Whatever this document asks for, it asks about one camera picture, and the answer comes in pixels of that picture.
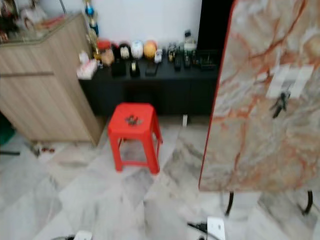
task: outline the orange ball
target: orange ball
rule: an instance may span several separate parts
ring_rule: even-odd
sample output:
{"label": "orange ball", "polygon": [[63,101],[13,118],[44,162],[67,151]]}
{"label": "orange ball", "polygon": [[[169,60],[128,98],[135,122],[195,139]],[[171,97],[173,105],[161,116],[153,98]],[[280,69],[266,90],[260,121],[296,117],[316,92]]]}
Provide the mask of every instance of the orange ball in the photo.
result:
{"label": "orange ball", "polygon": [[149,40],[143,46],[143,53],[147,59],[153,59],[156,55],[157,45],[155,41]]}

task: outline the marble floor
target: marble floor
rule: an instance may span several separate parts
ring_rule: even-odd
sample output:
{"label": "marble floor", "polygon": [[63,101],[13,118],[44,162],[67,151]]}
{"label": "marble floor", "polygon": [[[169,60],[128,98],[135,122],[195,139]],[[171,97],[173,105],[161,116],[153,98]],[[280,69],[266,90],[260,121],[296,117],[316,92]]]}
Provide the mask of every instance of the marble floor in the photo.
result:
{"label": "marble floor", "polygon": [[[160,173],[125,167],[116,173],[108,136],[90,143],[52,143],[55,152],[36,158],[16,134],[0,156],[0,240],[51,240],[78,230],[94,240],[197,240],[187,222],[208,216],[225,222],[227,240],[319,240],[320,193],[302,216],[304,191],[236,193],[228,218],[228,193],[199,192],[198,179],[209,119],[160,118]],[[125,159],[145,159],[141,144],[126,141]]]}

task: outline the light wood cabinet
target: light wood cabinet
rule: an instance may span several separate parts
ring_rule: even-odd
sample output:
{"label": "light wood cabinet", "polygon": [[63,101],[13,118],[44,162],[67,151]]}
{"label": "light wood cabinet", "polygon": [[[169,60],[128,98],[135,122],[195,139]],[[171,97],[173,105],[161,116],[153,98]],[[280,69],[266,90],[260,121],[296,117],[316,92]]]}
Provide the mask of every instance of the light wood cabinet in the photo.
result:
{"label": "light wood cabinet", "polygon": [[0,47],[0,110],[29,140],[98,143],[104,121],[78,83],[81,50],[89,51],[82,14],[41,42]]}

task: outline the red edge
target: red edge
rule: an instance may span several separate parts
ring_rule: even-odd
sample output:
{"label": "red edge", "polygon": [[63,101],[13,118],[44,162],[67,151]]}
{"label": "red edge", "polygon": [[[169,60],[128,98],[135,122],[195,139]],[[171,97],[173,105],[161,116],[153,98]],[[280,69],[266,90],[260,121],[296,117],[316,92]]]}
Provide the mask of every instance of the red edge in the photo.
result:
{"label": "red edge", "polygon": [[208,134],[206,136],[206,141],[205,141],[205,148],[204,148],[204,154],[203,154],[202,166],[201,166],[201,172],[200,172],[199,184],[198,184],[198,188],[199,189],[200,189],[200,184],[201,184],[202,171],[204,169],[205,157],[206,157],[206,153],[207,153],[207,145],[208,145],[208,139],[209,139],[209,134],[210,134],[210,130],[211,130],[212,118],[213,118],[213,115],[214,115],[216,99],[217,99],[218,90],[219,90],[219,86],[220,86],[221,73],[222,73],[222,70],[224,68],[224,63],[225,63],[225,53],[226,53],[226,49],[227,49],[227,45],[228,45],[228,38],[229,38],[232,14],[234,12],[234,8],[235,8],[236,4],[238,3],[238,1],[239,0],[234,0],[232,5],[231,5],[231,9],[230,9],[228,27],[227,27],[227,30],[226,30],[226,35],[225,35],[225,40],[224,40],[224,48],[223,48],[223,53],[222,53],[222,64],[220,65],[220,69],[219,69],[218,83],[217,83],[217,86],[215,88],[214,99],[213,99],[213,104],[212,104],[212,112],[211,112],[210,123],[209,123],[209,129],[208,129]]}

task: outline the white wall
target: white wall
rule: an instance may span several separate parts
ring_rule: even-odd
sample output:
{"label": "white wall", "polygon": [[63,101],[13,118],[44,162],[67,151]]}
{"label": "white wall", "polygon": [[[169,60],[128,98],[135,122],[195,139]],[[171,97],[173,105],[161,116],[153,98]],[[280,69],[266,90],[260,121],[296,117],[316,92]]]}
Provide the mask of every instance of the white wall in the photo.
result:
{"label": "white wall", "polygon": [[[83,0],[63,0],[67,12],[84,11]],[[50,16],[62,13],[59,0],[40,0]],[[198,39],[202,0],[92,0],[100,37],[112,41],[183,41],[190,29]]]}

